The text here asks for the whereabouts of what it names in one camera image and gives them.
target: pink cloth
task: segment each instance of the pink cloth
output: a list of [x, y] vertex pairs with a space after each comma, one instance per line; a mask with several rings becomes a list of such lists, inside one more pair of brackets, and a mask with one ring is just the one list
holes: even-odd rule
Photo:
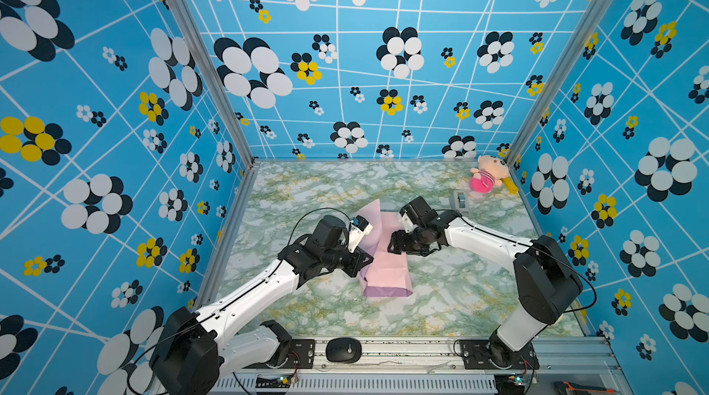
[[413, 293], [408, 275], [406, 255], [386, 251], [391, 234], [403, 230], [397, 212], [382, 212], [379, 200], [359, 209], [361, 215], [372, 225], [371, 233], [359, 243], [359, 247], [374, 257], [374, 261], [359, 272], [359, 284], [364, 296], [409, 296]]
[[470, 188], [476, 192], [483, 192], [484, 194], [492, 191], [492, 187], [495, 186], [495, 177], [485, 169], [481, 169], [477, 171], [477, 173], [480, 174], [480, 178], [470, 178]]

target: black motor joint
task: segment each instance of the black motor joint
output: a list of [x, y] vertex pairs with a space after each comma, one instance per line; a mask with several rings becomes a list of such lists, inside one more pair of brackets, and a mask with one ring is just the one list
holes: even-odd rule
[[309, 279], [331, 273], [335, 269], [341, 269], [354, 278], [362, 267], [371, 264], [374, 258], [360, 248], [355, 248], [354, 252], [350, 253], [347, 245], [340, 241], [342, 236], [345, 240], [349, 238], [346, 224], [339, 218], [326, 215], [318, 222], [312, 234], [300, 236], [293, 244], [281, 250], [278, 259], [293, 266], [294, 272], [299, 276], [298, 287]]

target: metal corner post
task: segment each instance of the metal corner post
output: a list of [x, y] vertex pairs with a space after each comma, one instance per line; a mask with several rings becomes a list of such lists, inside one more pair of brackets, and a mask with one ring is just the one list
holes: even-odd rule
[[234, 109], [229, 103], [229, 98], [227, 98], [219, 76], [214, 69], [214, 65], [212, 65], [209, 51], [199, 33], [199, 28], [197, 28], [194, 17], [190, 12], [187, 0], [169, 0], [169, 4], [175, 22], [177, 22], [177, 26], [182, 32], [187, 45], [189, 45], [195, 62], [197, 62], [197, 66], [200, 68], [200, 75], [214, 99], [214, 104], [217, 107], [219, 115], [222, 117], [229, 134], [231, 134], [231, 137], [234, 139], [234, 145], [241, 159], [246, 164], [247, 169], [250, 169], [254, 161], [254, 156], [251, 153], [246, 137], [239, 128]]
[[527, 114], [527, 118], [522, 124], [522, 128], [520, 128], [520, 131], [517, 132], [515, 139], [512, 141], [507, 157], [509, 160], [516, 160], [524, 151], [527, 142], [529, 142], [537, 128], [537, 123], [547, 111], [547, 108], [551, 106], [556, 93], [562, 88], [564, 81], [573, 69], [573, 65], [578, 60], [580, 51], [586, 44], [590, 34], [598, 27], [598, 23], [600, 23], [601, 18], [606, 14], [612, 2], [613, 0], [593, 0], [586, 12], [581, 16], [579, 24], [573, 31], [572, 38], [564, 47], [564, 51], [559, 60], [556, 61], [552, 73], [547, 77], [549, 81], [546, 83], [544, 91], [535, 101], [532, 110]]

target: ventilation slot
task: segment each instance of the ventilation slot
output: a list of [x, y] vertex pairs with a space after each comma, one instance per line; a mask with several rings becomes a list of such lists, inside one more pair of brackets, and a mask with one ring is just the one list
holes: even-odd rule
[[[255, 391], [255, 375], [239, 376], [248, 391]], [[282, 389], [260, 389], [268, 394]], [[243, 392], [234, 378], [219, 379], [213, 393]], [[496, 394], [492, 375], [402, 375], [402, 374], [302, 374], [291, 385], [292, 394]]]

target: stuffed toy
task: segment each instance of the stuffed toy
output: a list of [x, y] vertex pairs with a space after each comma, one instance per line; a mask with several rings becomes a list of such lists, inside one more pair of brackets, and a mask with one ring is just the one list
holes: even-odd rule
[[478, 168], [473, 167], [470, 172], [473, 173], [470, 188], [483, 194], [491, 192], [494, 186], [501, 186], [502, 178], [510, 176], [510, 169], [503, 160], [487, 155], [478, 157]]

